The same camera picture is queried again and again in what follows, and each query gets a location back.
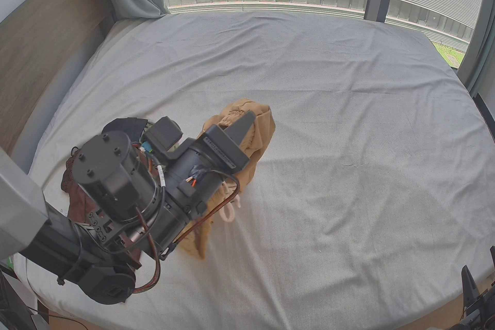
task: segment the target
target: mattress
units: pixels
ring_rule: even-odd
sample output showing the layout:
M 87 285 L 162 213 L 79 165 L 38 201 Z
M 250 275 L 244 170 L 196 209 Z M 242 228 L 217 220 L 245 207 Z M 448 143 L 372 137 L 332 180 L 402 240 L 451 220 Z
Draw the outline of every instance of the mattress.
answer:
M 247 97 L 277 129 L 207 258 L 180 249 L 158 285 L 102 306 L 16 257 L 42 302 L 107 329 L 394 328 L 492 271 L 495 145 L 420 32 L 313 14 L 167 15 L 117 24 L 59 106 L 30 176 L 66 214 L 71 148 L 119 117 L 196 136 Z M 154 263 L 147 256 L 137 285 Z

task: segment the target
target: wooden headboard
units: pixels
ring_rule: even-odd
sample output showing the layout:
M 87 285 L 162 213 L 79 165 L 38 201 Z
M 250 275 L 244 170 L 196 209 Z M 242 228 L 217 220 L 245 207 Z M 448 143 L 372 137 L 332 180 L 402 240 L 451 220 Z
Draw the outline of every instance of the wooden headboard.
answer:
M 50 81 L 111 11 L 110 0 L 26 0 L 0 23 L 0 146 L 7 154 Z

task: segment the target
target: grass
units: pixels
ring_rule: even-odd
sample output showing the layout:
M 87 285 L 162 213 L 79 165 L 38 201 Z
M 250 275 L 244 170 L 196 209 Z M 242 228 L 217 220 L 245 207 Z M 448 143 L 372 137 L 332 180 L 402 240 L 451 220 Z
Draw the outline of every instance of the grass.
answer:
M 459 67 L 464 58 L 464 52 L 457 51 L 448 45 L 438 44 L 436 42 L 434 42 L 433 45 L 451 67 Z

